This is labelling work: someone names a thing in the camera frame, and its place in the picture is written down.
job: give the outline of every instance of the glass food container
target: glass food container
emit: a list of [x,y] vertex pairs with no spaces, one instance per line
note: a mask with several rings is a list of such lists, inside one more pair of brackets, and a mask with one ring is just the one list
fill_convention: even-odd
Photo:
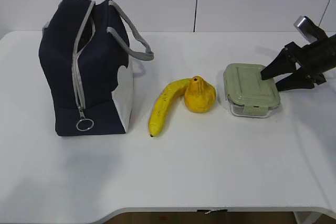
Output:
[[266,118],[279,107],[274,79],[262,80],[263,65],[233,63],[224,71],[225,97],[236,116]]

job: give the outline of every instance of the bag handle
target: bag handle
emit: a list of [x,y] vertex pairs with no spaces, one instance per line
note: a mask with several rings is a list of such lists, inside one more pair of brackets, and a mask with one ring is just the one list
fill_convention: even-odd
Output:
[[137,52],[133,51],[126,43],[125,41],[120,37],[120,35],[117,33],[117,31],[113,27],[108,27],[107,32],[110,33],[115,40],[119,43],[119,45],[130,55],[133,56],[135,59],[138,60],[152,60],[154,59],[154,53],[151,50],[151,47],[148,45],[148,43],[144,40],[144,38],[141,37],[139,34],[138,30],[130,21],[129,17],[123,12],[123,10],[120,8],[120,6],[114,2],[113,0],[109,1],[109,5],[113,6],[117,12],[119,13],[120,17],[122,17],[123,20],[129,25],[131,28],[131,31],[133,33],[134,38],[139,41],[144,47],[145,47],[145,52]]

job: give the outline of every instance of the green lid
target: green lid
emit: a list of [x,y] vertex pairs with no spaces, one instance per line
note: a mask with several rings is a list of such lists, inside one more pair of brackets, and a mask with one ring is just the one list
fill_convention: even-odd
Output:
[[244,114],[263,116],[280,105],[274,79],[262,80],[263,65],[234,63],[224,72],[225,95],[236,105],[244,106]]

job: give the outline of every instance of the white table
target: white table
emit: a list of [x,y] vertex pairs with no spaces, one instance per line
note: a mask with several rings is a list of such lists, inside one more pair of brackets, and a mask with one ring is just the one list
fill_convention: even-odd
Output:
[[[133,62],[130,132],[84,137],[54,131],[38,60],[41,33],[0,41],[0,223],[102,223],[126,211],[198,209],[336,218],[336,71],[313,90],[281,93],[282,107],[268,119],[225,109],[226,66],[268,65],[292,40],[306,44],[299,33],[144,36],[155,60]],[[157,96],[169,82],[194,75],[216,87],[214,109],[194,114],[179,100],[162,136],[150,138]]]

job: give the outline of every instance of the insulated bag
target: insulated bag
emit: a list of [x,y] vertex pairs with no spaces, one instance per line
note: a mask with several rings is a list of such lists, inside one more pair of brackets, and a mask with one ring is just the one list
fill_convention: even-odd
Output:
[[[145,52],[130,49],[121,18]],[[113,0],[63,0],[44,30],[39,59],[60,136],[126,133],[133,101],[130,57],[152,60],[148,43]]]

